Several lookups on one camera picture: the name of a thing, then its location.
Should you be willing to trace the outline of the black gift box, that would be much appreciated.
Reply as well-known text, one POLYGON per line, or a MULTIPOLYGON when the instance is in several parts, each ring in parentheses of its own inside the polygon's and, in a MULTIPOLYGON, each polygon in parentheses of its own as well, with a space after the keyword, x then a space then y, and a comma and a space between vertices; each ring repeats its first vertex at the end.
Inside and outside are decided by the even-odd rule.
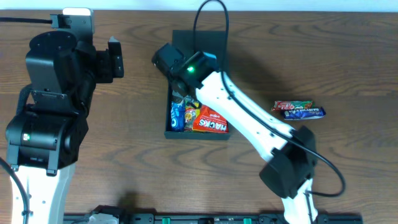
MULTIPOLYGON (((196 47, 204 52, 221 58, 224 46, 224 31, 198 30, 196 33, 196 47)), ((173 30, 172 45, 178 48, 184 56, 193 55, 193 32, 191 30, 173 30)), ((201 132, 175 132, 171 128, 171 102, 173 90, 168 86, 167 108, 165 119, 164 136, 166 139, 189 139, 189 140, 228 140, 231 133, 201 133, 201 132)))

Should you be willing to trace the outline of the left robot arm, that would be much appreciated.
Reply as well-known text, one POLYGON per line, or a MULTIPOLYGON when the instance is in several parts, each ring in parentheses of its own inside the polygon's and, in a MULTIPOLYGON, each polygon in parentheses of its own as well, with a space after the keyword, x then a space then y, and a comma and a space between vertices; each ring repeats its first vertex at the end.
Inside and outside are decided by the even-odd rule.
POLYGON ((1 165, 12 181, 13 223, 61 223, 96 85, 124 76, 121 44, 93 44, 93 12, 51 15, 50 32, 34 37, 25 64, 30 83, 6 128, 1 165))

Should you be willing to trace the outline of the red Hacks candy bag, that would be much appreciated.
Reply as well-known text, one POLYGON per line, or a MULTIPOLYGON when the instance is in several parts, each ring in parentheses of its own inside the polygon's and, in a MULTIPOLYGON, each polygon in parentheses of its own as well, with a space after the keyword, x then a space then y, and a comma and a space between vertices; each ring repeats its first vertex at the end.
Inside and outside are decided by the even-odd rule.
POLYGON ((192 129, 203 133, 229 133, 227 120, 207 105, 201 106, 200 114, 195 118, 192 129))

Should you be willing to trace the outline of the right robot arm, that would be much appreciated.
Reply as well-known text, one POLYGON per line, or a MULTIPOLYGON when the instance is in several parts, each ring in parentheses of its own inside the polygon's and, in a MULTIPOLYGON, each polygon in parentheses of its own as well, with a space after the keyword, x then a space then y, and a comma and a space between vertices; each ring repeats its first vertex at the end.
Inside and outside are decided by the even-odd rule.
POLYGON ((287 223, 316 221, 311 191, 317 158, 315 137, 308 128, 296 130, 264 111, 220 69, 215 55, 197 52, 186 58, 165 44, 152 63, 174 91, 215 110, 254 146, 266 162, 259 176, 282 199, 287 223))

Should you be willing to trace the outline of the red KitKat chocolate bar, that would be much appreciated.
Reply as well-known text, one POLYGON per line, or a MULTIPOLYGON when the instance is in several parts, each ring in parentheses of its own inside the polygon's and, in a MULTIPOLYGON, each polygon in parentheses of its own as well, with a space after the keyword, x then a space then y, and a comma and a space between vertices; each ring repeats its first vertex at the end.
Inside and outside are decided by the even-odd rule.
POLYGON ((313 106, 313 101, 275 101, 272 111, 286 111, 309 109, 313 106))

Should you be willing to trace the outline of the blue Oreo cookie pack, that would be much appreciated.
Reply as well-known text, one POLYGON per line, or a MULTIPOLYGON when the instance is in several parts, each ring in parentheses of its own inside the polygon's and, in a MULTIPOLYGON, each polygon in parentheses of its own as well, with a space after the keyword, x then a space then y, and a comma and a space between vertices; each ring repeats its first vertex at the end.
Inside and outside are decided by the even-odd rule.
POLYGON ((185 102, 183 98, 173 96, 170 109, 170 127, 172 131, 182 132, 185 126, 185 102))

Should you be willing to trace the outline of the green Haribo gummy bag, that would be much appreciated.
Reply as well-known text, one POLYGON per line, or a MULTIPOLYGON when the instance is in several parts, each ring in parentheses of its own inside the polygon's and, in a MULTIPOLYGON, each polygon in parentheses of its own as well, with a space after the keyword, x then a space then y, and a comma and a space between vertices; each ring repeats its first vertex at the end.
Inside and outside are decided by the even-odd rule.
POLYGON ((185 101, 185 126, 184 131, 193 131, 193 122, 199 116, 201 109, 201 103, 198 101, 185 101))

